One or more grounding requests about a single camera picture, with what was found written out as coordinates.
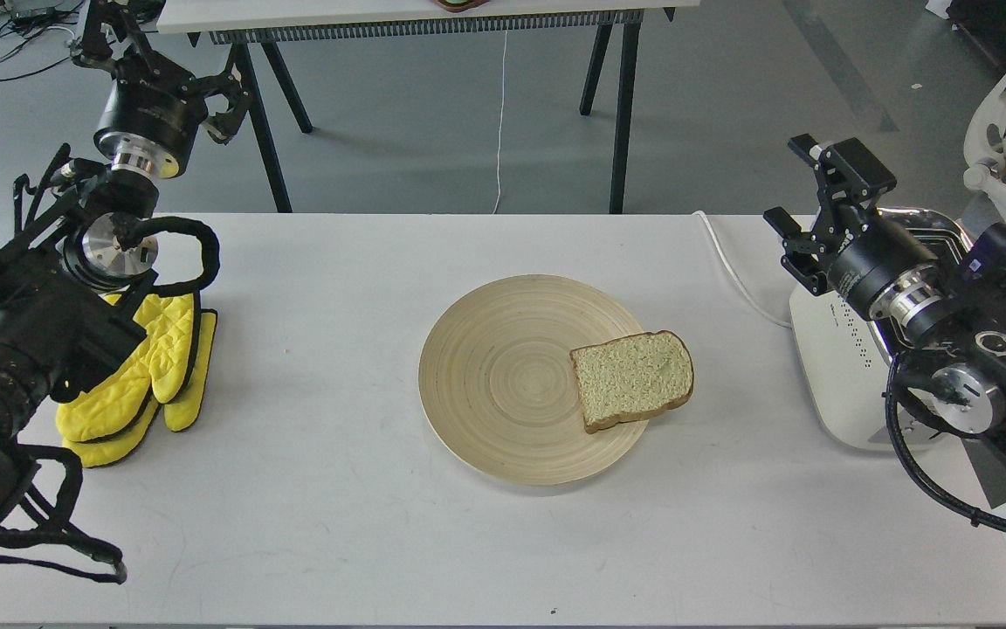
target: table surface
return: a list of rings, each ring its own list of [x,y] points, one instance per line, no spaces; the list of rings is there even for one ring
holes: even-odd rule
[[[615,9],[695,7],[701,0],[492,0],[453,13],[431,0],[169,0],[157,18],[159,32],[199,32],[280,25],[517,16]]]
[[[100,586],[0,566],[0,624],[1006,625],[1006,545],[819,427],[791,331],[697,215],[195,215],[222,243],[201,418],[89,470]],[[711,218],[752,295],[794,286],[758,217]],[[164,282],[195,275],[162,237]],[[449,453],[416,390],[450,304],[569,276],[681,335],[690,403],[591,479],[527,488]],[[58,443],[42,407],[23,442]],[[918,457],[969,501],[961,443]]]

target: grey floor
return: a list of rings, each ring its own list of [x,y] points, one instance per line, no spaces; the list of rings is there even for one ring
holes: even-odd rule
[[[971,198],[961,183],[963,136],[998,74],[924,4],[704,0],[673,23],[648,12],[626,212],[813,211],[813,176],[786,148],[810,132],[859,136],[877,152],[899,182],[885,203],[961,214]],[[603,214],[619,29],[593,115],[582,118],[593,36],[561,29],[283,44],[318,127],[308,136],[255,49],[293,207],[490,214],[505,83],[499,211]],[[0,76],[63,56],[66,38],[48,32],[1,64]],[[223,58],[208,41],[151,40],[198,74]],[[0,55],[15,42],[0,40]],[[70,63],[0,83],[0,246],[11,231],[16,175],[38,175],[60,142],[97,157],[91,136],[109,88],[103,72]],[[187,174],[160,188],[164,211],[275,210],[248,127],[227,147],[201,135]],[[1006,499],[1002,473],[974,459],[990,497]]]

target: bamboo plate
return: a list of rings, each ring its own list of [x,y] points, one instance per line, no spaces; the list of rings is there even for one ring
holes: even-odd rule
[[[486,284],[427,338],[422,406],[445,446],[483,473],[522,485],[590,477],[623,457],[647,422],[584,433],[569,350],[642,331],[626,308],[573,280]]]

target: metal table leg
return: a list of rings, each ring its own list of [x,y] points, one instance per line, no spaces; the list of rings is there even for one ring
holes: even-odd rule
[[[263,94],[259,91],[259,80],[255,76],[255,64],[250,62],[250,50],[245,43],[235,45],[235,64],[242,75],[242,82],[250,90],[255,99],[252,100],[252,127],[255,128],[255,139],[259,141],[259,152],[263,155],[263,166],[267,168],[267,179],[271,183],[271,194],[275,196],[277,210],[287,214],[293,211],[290,195],[287,192],[287,182],[282,175],[282,164],[279,163],[279,151],[275,148],[275,137],[271,135],[271,125],[267,120],[267,107],[263,104]]]
[[[584,76],[584,92],[579,97],[579,115],[593,113],[593,99],[596,97],[596,87],[600,83],[600,71],[604,68],[604,56],[608,51],[608,38],[612,36],[612,25],[605,23],[596,27],[596,41],[593,43],[593,56],[588,61],[588,75]]]
[[[271,63],[271,69],[275,71],[275,76],[279,80],[282,93],[287,97],[287,103],[290,103],[290,110],[295,113],[297,127],[301,128],[302,133],[312,133],[313,124],[308,120],[308,113],[305,112],[305,105],[301,103],[301,97],[297,96],[297,87],[287,68],[287,61],[282,58],[279,44],[275,41],[264,41],[263,51],[267,52],[267,60]]]
[[[619,57],[619,99],[616,104],[616,141],[612,153],[612,200],[608,214],[623,214],[627,183],[627,146],[632,132],[632,100],[635,97],[635,61],[639,58],[639,28],[624,24],[624,44]]]

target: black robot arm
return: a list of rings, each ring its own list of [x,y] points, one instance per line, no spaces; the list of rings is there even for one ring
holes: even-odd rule
[[[195,220],[153,217],[156,183],[184,172],[201,124],[216,142],[230,140],[250,95],[235,72],[235,49],[220,74],[198,78],[153,50],[123,4],[91,0],[80,24],[72,59],[113,78],[95,138],[109,162],[72,159],[66,144],[35,187],[28,176],[15,182],[15,238],[0,248],[0,546],[70,546],[111,570],[86,573],[15,555],[0,555],[0,563],[121,583],[127,571],[119,548],[69,521],[80,488],[79,460],[59,447],[21,445],[17,434],[45,398],[71,401],[116,372],[145,337],[133,320],[145,295],[179,295],[215,279],[215,234]],[[104,25],[117,41],[129,39],[122,55],[115,55]],[[226,97],[227,110],[209,116],[204,101],[212,96]],[[60,195],[39,212],[45,190]],[[23,217],[27,191],[33,199]],[[155,286],[155,235],[161,231],[199,241],[198,278]],[[115,306],[100,297],[111,291],[123,292]],[[40,461],[64,468],[53,501],[33,482]],[[32,528],[4,528],[17,508],[33,520]]]
[[[981,440],[1006,465],[1006,225],[989,227],[958,264],[944,262],[875,206],[895,178],[858,140],[819,146],[799,136],[791,148],[814,168],[819,211],[810,230],[782,207],[765,212],[782,235],[783,267],[811,294],[834,290],[864,320],[897,330],[886,415],[899,460],[931,497],[1006,532],[1006,520],[925,478],[897,419],[901,407],[939,433]]]

